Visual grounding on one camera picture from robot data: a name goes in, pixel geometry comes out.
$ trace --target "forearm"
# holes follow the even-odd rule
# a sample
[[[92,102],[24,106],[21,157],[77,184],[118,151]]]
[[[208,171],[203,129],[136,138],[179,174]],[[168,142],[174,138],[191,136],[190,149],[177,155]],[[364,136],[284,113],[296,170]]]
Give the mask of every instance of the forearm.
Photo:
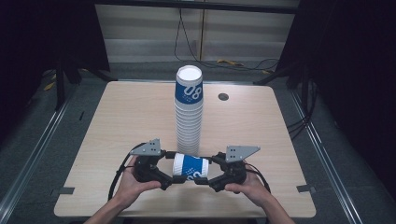
[[[101,209],[99,209],[90,219],[88,219],[86,224],[105,224],[111,223],[111,221],[120,213],[124,207],[116,199],[111,199],[108,201]]]
[[[274,196],[267,196],[261,203],[261,208],[268,216],[271,224],[292,224],[294,221],[283,209],[282,205],[277,201]]]

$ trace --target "table top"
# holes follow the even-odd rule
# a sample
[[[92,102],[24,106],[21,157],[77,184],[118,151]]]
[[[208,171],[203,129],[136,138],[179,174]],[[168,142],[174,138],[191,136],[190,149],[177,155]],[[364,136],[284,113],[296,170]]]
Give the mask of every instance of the table top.
[[[229,95],[227,101],[220,93]],[[175,83],[110,82],[93,116],[64,184],[73,194],[60,195],[59,217],[90,217],[106,203],[114,175],[136,145],[160,138],[162,149],[177,149]],[[290,141],[274,92],[269,87],[204,84],[204,114],[199,156],[225,152],[227,146],[259,146],[247,158],[264,175],[272,193],[291,217],[316,213],[309,192],[300,193],[304,175]],[[173,160],[161,171],[172,175]],[[209,179],[221,175],[209,165]],[[215,192],[192,181],[167,190],[142,193],[123,217],[264,217],[243,194]]]

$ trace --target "black cable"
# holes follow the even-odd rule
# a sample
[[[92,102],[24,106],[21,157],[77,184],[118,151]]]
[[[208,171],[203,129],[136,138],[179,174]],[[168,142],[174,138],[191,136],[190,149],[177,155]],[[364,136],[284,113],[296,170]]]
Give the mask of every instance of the black cable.
[[[291,141],[294,140],[303,131],[303,129],[306,127],[306,125],[311,120],[312,114],[314,113],[317,97],[318,97],[318,87],[316,87],[314,85],[314,82],[311,79],[311,101],[312,101],[311,102],[311,107],[310,107],[309,111],[307,112],[307,114],[302,119],[300,119],[299,121],[297,121],[297,122],[295,122],[295,123],[293,123],[293,124],[288,126],[288,128],[290,128],[290,127],[293,127],[293,126],[299,124],[300,122],[302,122],[302,124],[300,124],[297,128],[289,131],[289,133],[294,133],[295,131],[298,131],[297,134],[295,134],[291,138]]]
[[[271,193],[270,185],[268,184],[267,180],[264,178],[262,173],[259,171],[259,169],[257,169],[257,167],[255,167],[254,165],[249,164],[249,163],[245,163],[245,165],[249,165],[249,166],[251,166],[251,167],[253,167],[255,169],[255,171],[254,170],[249,170],[249,169],[246,169],[246,171],[250,172],[250,173],[253,173],[255,175],[258,175],[260,177],[260,179],[262,180],[262,183],[264,184],[264,187],[268,190],[268,192]]]
[[[174,54],[175,54],[175,57],[176,57],[178,60],[180,60],[181,62],[186,62],[186,63],[196,62],[196,63],[199,63],[200,65],[202,65],[202,66],[204,66],[204,67],[207,67],[207,68],[226,68],[226,69],[231,69],[231,70],[234,70],[234,71],[257,71],[257,70],[258,70],[258,71],[261,71],[261,70],[268,70],[268,69],[271,69],[271,68],[277,66],[279,59],[264,59],[264,60],[261,60],[261,61],[260,61],[255,67],[253,67],[253,68],[248,68],[248,67],[221,66],[221,65],[218,65],[218,64],[206,63],[206,62],[199,61],[199,60],[195,57],[194,53],[192,52],[192,49],[191,49],[191,46],[190,46],[190,41],[189,41],[189,38],[188,38],[188,36],[187,36],[186,28],[185,28],[185,26],[184,26],[183,17],[182,17],[182,15],[181,15],[181,8],[178,10],[178,12],[179,12],[179,21],[178,21],[178,26],[177,26],[177,36],[176,36],[176,41],[175,41]],[[182,28],[183,28],[184,36],[186,37],[186,41],[187,41],[187,45],[188,45],[188,47],[189,47],[190,54],[191,54],[191,56],[193,57],[194,60],[182,60],[182,59],[180,59],[180,58],[177,56],[177,54],[176,54],[176,51],[177,51],[177,41],[178,41],[178,34],[179,34],[179,30],[180,30],[180,25],[181,25]],[[271,66],[269,66],[269,67],[258,68],[262,63],[268,62],[268,61],[276,61],[276,63],[274,63],[273,65],[271,65]]]
[[[141,144],[135,146],[135,147],[133,148],[133,150],[134,150],[135,148],[141,147],[141,146],[143,146],[143,145],[145,145],[145,144],[146,144],[146,143],[141,143]],[[116,175],[114,176],[113,182],[111,183],[111,186],[110,186],[110,190],[108,191],[108,196],[107,196],[107,200],[108,200],[108,201],[110,201],[110,199],[113,198],[114,188],[116,187],[117,182],[119,181],[121,174],[124,172],[124,170],[125,170],[126,168],[128,168],[128,167],[133,167],[133,166],[125,166],[125,163],[128,161],[128,159],[129,159],[130,157],[131,157],[131,155],[128,153],[128,155],[126,155],[125,159],[122,161],[122,164],[121,164],[119,170],[116,171]]]
[[[49,76],[55,75],[55,73],[56,73],[56,69],[52,69],[52,70],[48,71],[47,73],[43,74],[42,77],[49,77]]]

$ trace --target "white paper cup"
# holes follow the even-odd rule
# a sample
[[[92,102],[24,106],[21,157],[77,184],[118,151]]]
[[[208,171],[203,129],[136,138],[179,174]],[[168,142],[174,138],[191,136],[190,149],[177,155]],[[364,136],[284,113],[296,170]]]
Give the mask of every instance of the white paper cup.
[[[193,65],[178,69],[175,89],[177,151],[196,155],[204,107],[202,71]]]

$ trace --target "paper cup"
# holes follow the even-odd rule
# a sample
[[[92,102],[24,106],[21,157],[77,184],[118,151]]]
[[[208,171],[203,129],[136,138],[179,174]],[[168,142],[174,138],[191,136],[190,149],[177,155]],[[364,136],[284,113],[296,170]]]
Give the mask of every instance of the paper cup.
[[[174,160],[173,175],[186,175],[187,180],[195,177],[207,177],[209,161],[199,157],[193,157],[177,153]]]

